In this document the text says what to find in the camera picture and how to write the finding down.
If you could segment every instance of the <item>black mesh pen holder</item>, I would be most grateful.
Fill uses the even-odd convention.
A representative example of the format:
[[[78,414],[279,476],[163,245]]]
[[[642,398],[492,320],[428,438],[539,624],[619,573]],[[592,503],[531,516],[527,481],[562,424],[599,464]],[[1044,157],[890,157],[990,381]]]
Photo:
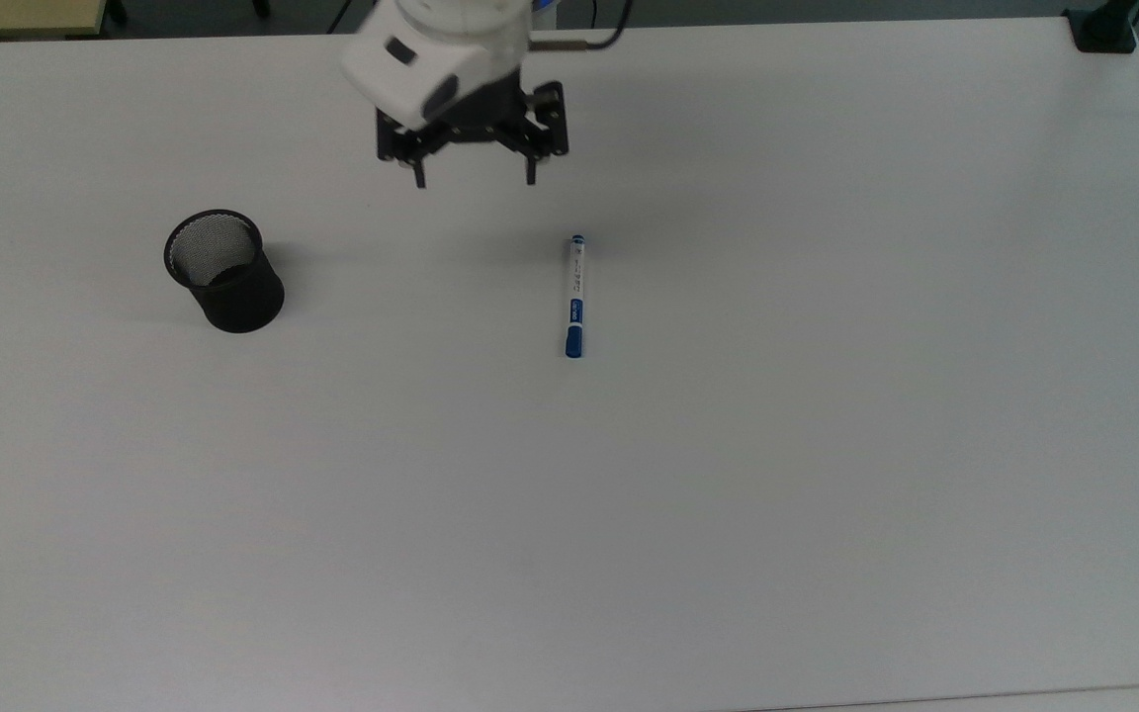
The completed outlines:
[[[271,324],[284,283],[262,252],[257,226],[235,211],[205,211],[180,222],[166,240],[166,269],[190,290],[208,324],[247,334]]]

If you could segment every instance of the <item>blue marker cap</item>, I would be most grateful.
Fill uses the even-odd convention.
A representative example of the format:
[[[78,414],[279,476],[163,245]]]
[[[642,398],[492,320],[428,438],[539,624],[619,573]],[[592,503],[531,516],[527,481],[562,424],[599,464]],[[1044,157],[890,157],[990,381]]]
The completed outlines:
[[[582,327],[572,325],[566,333],[566,357],[582,359]]]

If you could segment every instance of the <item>table surface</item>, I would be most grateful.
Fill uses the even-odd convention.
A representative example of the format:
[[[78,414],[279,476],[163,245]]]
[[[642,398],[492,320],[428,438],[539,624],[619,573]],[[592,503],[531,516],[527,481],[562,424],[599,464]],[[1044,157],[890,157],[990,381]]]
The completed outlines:
[[[872,704],[858,712],[1139,712],[1139,688]]]
[[[418,191],[344,41],[0,44],[0,709],[1139,686],[1139,52],[629,32],[530,58],[535,188],[468,146]],[[161,262],[219,206],[288,289],[255,334]]]
[[[0,0],[0,35],[95,34],[105,0]]]

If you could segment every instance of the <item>marker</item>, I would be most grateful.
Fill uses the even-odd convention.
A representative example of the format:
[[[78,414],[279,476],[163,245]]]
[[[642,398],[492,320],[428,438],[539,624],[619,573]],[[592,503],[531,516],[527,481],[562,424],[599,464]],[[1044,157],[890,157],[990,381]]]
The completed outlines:
[[[587,271],[583,248],[588,240],[582,235],[570,240],[570,328],[566,329],[566,357],[582,358],[582,280]]]

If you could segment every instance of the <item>floor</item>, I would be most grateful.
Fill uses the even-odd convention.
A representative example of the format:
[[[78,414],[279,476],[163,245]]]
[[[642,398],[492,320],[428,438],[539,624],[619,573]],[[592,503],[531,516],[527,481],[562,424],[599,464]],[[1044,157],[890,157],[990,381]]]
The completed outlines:
[[[895,18],[1057,17],[1068,5],[1095,8],[1101,0],[639,0],[632,26],[845,22]],[[597,0],[600,26],[613,26],[623,0]],[[317,34],[325,32],[345,0],[271,0],[270,18],[257,18],[249,0],[123,0],[130,22],[105,19],[105,34],[213,36]],[[371,0],[352,0],[336,32],[360,26]],[[587,27],[591,0],[562,0],[560,27]]]

